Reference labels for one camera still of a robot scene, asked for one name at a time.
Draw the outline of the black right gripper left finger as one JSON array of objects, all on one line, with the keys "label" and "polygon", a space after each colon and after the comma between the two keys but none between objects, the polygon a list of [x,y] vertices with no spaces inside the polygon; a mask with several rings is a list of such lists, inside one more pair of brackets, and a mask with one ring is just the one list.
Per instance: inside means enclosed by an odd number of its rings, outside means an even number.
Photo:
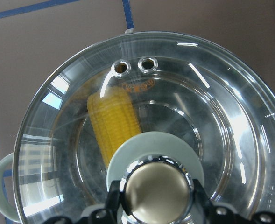
[{"label": "black right gripper left finger", "polygon": [[116,224],[120,207],[120,180],[112,181],[104,204],[85,208],[78,224]]}]

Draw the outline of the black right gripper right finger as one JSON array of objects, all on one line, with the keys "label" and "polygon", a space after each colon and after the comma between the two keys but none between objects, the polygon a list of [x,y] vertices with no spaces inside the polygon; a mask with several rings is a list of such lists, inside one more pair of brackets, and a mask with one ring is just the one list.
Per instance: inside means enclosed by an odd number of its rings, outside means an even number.
[{"label": "black right gripper right finger", "polygon": [[193,179],[191,217],[195,224],[234,224],[235,215],[228,204],[213,203],[200,181]]}]

